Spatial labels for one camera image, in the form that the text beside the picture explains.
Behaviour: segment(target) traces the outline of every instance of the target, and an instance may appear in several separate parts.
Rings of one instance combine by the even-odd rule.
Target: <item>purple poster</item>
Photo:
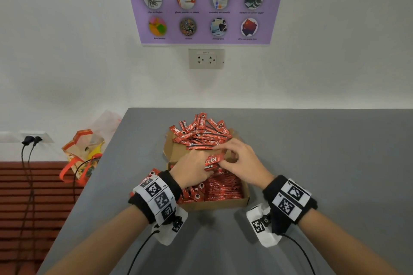
[[[268,45],[281,0],[131,0],[144,45]]]

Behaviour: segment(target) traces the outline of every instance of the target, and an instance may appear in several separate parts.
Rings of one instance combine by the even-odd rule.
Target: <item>open cardboard box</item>
[[[239,135],[234,132],[232,128],[229,129],[233,138],[240,139]],[[175,165],[178,160],[185,154],[190,153],[190,150],[186,150],[186,146],[173,142],[172,139],[175,138],[175,134],[169,131],[166,134],[166,141],[163,145],[163,154],[165,154],[168,159],[167,169],[171,170],[171,165]],[[225,160],[229,162],[235,162],[231,160],[231,153],[228,151],[225,154]],[[216,209],[227,209],[227,208],[237,208],[241,206],[247,206],[250,200],[250,191],[248,190],[248,184],[244,181],[242,182],[242,192],[244,197],[242,199],[229,199],[229,200],[217,200],[217,201],[203,201],[203,202],[190,202],[183,203],[179,206],[186,211],[198,211],[198,210],[216,210]]]

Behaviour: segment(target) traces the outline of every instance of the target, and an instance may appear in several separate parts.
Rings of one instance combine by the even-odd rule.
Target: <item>gray table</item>
[[[179,120],[205,110],[238,131],[264,165],[309,189],[319,210],[400,271],[413,273],[413,110],[277,110],[131,108],[70,213],[38,274],[127,206],[132,187],[164,169],[164,135]],[[263,201],[251,188],[246,209],[190,213],[171,246],[151,239],[133,274],[310,274],[296,245],[260,245],[245,212]],[[296,226],[290,235],[317,274],[333,274]],[[127,269],[149,229],[112,274]]]

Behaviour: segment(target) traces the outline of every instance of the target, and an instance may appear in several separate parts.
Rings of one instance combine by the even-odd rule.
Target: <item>wristband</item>
[[[310,209],[318,208],[309,191],[282,175],[263,190],[263,195],[271,207],[272,232],[277,235],[285,233],[291,223],[297,224]]]
[[[133,192],[129,203],[137,206],[150,224],[156,221],[160,226],[175,212],[181,189],[170,173],[165,171],[150,176]]]

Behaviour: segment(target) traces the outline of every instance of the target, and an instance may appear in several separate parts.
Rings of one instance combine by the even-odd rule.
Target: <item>brown wooden slats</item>
[[[31,203],[27,207],[31,191],[22,164],[0,162],[0,274],[14,275],[17,263],[21,266],[19,275],[34,275],[39,269],[74,205],[73,173],[65,176],[70,183],[59,179],[66,163],[30,163],[35,194],[33,211]],[[82,190],[75,184],[76,199]]]

